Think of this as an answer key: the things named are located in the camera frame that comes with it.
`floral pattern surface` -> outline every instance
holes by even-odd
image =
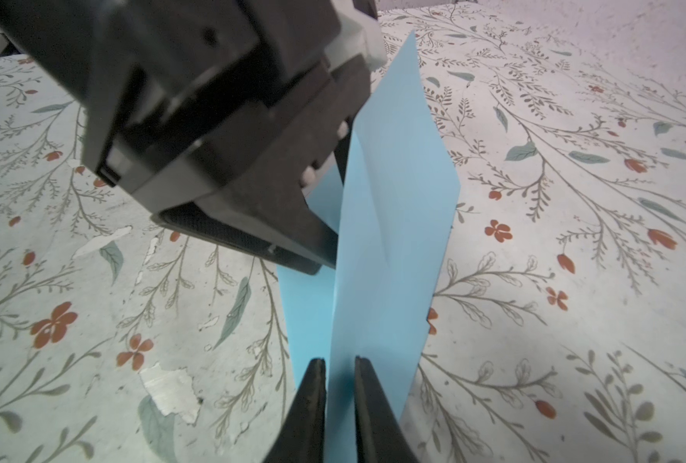
[[[479,5],[379,21],[461,180],[418,458],[686,461],[686,95]],[[294,393],[274,266],[154,226],[80,164],[86,118],[0,59],[0,461],[261,461]]]

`blue paper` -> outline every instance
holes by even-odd
[[[309,276],[279,268],[279,283],[296,383],[311,358],[328,366],[325,461],[352,463],[354,359],[372,361],[399,417],[459,197],[412,34],[353,124],[342,205],[334,189],[318,190],[311,209],[325,220],[341,211],[337,269]]]

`floral tablecloth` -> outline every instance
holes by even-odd
[[[402,428],[423,462],[686,461],[686,95],[519,20],[380,17],[462,185]],[[85,120],[0,59],[0,461],[260,461],[294,393],[274,266],[154,226]]]

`red flower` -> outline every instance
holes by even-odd
[[[647,233],[647,236],[649,236],[649,239],[652,240],[655,245],[659,244],[672,250],[674,250],[675,246],[677,246],[677,242],[672,239],[672,236],[670,236],[669,233],[663,232],[662,230],[655,230],[652,228]]]
[[[561,268],[574,274],[574,262],[572,262],[572,259],[570,259],[564,254],[559,254],[556,256],[556,260],[559,261],[559,265],[561,266]]]
[[[37,335],[34,338],[36,349],[42,349],[48,342],[52,341],[54,344],[65,337],[68,325],[78,318],[77,313],[68,312],[68,309],[70,309],[70,302],[63,302],[52,311],[49,319],[37,321],[32,325],[30,334]]]
[[[554,291],[554,289],[551,287],[546,288],[546,292],[551,294],[551,296],[548,296],[546,298],[549,300],[550,305],[557,304],[561,310],[564,310],[565,312],[567,311],[567,305],[562,301],[566,301],[567,299],[570,299],[570,296],[567,296],[564,293],[564,291],[560,291],[559,295],[557,295],[556,291]]]
[[[24,266],[29,267],[32,262],[34,262],[34,258],[36,255],[34,254],[34,251],[29,251],[28,253],[24,254],[24,260],[22,261],[22,264]]]
[[[636,159],[626,159],[623,163],[626,164],[626,167],[634,172],[644,173],[647,171],[647,166],[645,166],[643,162],[637,161]]]
[[[48,153],[44,158],[47,161],[54,161],[56,159],[59,159],[62,153],[62,151],[53,151],[52,153]]]
[[[433,310],[433,308],[428,310],[427,320],[428,320],[428,324],[431,326],[431,328],[428,330],[428,334],[436,334],[437,333],[436,327],[434,327],[433,323],[431,323],[431,320],[435,320],[437,318],[438,318],[438,312],[437,311]]]
[[[132,358],[132,369],[134,371],[140,369],[142,364],[145,362],[145,356],[142,355],[142,353],[147,352],[148,350],[153,348],[153,342],[150,339],[145,339],[141,343],[141,338],[142,337],[138,334],[135,334],[134,336],[132,336],[132,338],[130,338],[130,348],[132,350],[130,352],[120,352],[119,354],[117,354],[117,367],[123,366],[125,363],[127,363],[127,360]]]
[[[537,400],[536,408],[539,410],[539,413],[541,413],[543,416],[546,416],[549,419],[556,418],[556,410],[554,410],[554,407],[552,407],[549,402]]]
[[[507,225],[501,224],[496,220],[490,221],[490,225],[492,226],[485,228],[485,235],[495,235],[495,239],[498,243],[502,243],[506,239],[513,239],[513,235],[511,233],[508,233],[510,232],[510,227],[508,227]]]

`black object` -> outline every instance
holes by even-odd
[[[353,384],[358,463],[417,463],[368,358],[356,357]],[[313,358],[264,463],[322,462],[325,397],[325,360]]]
[[[357,6],[375,15],[371,0]],[[315,273],[337,234],[299,181],[369,96],[325,0],[0,0],[0,27],[88,109],[82,162],[160,225]]]

